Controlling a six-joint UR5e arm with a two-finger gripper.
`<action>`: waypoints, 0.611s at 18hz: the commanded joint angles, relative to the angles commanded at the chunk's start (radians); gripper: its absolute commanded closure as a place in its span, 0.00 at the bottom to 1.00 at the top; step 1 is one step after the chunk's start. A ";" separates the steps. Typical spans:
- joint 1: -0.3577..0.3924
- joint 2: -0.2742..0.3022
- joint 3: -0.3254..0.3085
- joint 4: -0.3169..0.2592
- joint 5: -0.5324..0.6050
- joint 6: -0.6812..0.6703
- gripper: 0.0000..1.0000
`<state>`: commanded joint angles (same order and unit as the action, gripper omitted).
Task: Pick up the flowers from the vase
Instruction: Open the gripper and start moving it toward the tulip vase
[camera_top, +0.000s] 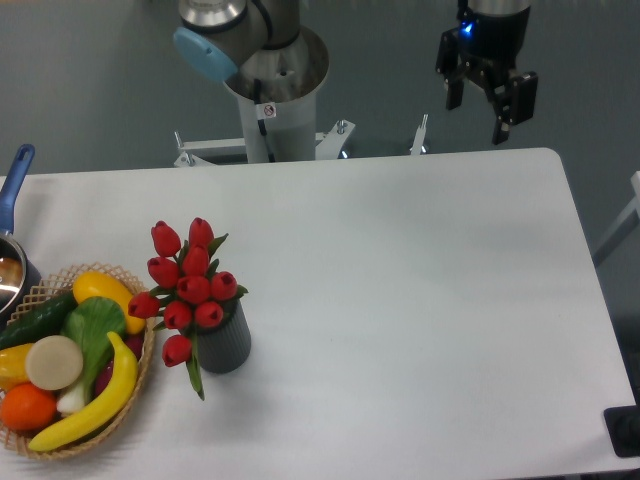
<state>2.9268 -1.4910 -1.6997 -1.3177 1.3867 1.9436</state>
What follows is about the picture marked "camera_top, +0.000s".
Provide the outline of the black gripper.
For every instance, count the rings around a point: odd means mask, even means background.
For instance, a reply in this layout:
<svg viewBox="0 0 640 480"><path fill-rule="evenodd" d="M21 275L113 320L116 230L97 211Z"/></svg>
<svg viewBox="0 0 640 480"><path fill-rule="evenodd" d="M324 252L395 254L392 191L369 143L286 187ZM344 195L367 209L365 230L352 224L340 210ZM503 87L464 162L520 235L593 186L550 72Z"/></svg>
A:
<svg viewBox="0 0 640 480"><path fill-rule="evenodd" d="M511 128L534 115L538 88L536 72L510 78L523 43L531 12L530 1L459 1L457 29L442 33L435 70L443 76L445 108L462 104L467 78L494 95L496 122L492 143L509 138Z"/></svg>

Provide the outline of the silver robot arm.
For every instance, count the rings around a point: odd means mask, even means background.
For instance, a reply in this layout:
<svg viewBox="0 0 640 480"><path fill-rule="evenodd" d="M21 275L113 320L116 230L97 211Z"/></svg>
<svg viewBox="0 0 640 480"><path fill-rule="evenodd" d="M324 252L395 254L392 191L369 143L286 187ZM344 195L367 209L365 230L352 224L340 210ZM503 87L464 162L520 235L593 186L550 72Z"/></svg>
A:
<svg viewBox="0 0 640 480"><path fill-rule="evenodd" d="M344 157L355 126L338 121L316 131L316 98L329 72L321 38L300 23L297 1L181 1L173 43L183 60L235 96L251 163ZM442 33L435 70L446 107L462 103L464 86L480 88L496 122L492 142L532 118L539 77L516 58L530 17L528 1L460 1L456 27Z"/></svg>

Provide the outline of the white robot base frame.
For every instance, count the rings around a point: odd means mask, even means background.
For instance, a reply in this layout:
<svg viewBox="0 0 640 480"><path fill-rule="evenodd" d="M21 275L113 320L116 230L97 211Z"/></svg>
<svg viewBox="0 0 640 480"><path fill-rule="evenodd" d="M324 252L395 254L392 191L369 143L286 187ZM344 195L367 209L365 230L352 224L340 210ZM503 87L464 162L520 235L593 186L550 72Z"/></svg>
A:
<svg viewBox="0 0 640 480"><path fill-rule="evenodd" d="M337 160L352 156L348 144L356 125L337 121L327 132L313 132L309 125L284 130L269 129L259 120L247 137L184 142L174 133L177 158L175 167L201 167L214 164L275 163L307 160Z"/></svg>

